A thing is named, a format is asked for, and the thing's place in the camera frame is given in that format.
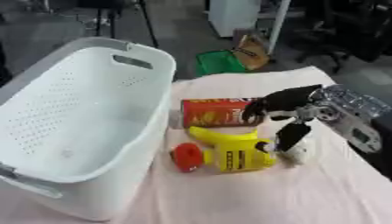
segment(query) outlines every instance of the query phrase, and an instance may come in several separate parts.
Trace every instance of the basket handle hole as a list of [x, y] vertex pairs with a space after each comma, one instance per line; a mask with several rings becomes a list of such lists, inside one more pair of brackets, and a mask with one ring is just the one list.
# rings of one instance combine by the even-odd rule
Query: basket handle hole
[[115, 60], [118, 63], [130, 65], [130, 66], [134, 66], [134, 67], [142, 67], [142, 68], [150, 69], [150, 70], [153, 69], [151, 63], [144, 61], [144, 60], [140, 60], [140, 59], [132, 59], [132, 58], [124, 57], [121, 55], [113, 55], [113, 60]]

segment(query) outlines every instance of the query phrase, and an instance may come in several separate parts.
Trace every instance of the green basket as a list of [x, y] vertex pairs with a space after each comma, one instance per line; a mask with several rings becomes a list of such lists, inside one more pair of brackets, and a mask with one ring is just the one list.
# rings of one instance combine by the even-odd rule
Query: green basket
[[203, 52], [196, 56], [197, 75], [244, 73], [247, 69], [231, 51]]

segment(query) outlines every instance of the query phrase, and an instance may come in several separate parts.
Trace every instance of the pringles can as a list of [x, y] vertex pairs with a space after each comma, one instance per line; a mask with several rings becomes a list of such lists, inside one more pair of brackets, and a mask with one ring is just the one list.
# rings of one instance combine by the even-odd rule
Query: pringles can
[[257, 98], [190, 99], [181, 103], [184, 128], [256, 126], [263, 121], [260, 116], [242, 120], [245, 107]]

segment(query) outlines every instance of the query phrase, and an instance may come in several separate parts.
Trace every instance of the cardboard box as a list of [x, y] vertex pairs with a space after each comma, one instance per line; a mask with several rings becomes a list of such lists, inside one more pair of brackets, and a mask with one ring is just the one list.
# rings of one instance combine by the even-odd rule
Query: cardboard box
[[263, 44], [251, 35], [242, 37], [237, 48], [233, 50], [233, 54], [249, 71], [263, 67], [270, 60]]

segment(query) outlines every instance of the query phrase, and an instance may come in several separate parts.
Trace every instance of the white laundry basket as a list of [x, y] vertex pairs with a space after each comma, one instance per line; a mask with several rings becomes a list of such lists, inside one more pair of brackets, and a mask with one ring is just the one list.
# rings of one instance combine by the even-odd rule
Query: white laundry basket
[[0, 179], [63, 213], [111, 219], [161, 144], [174, 72], [168, 53], [113, 39], [52, 53], [0, 90]]

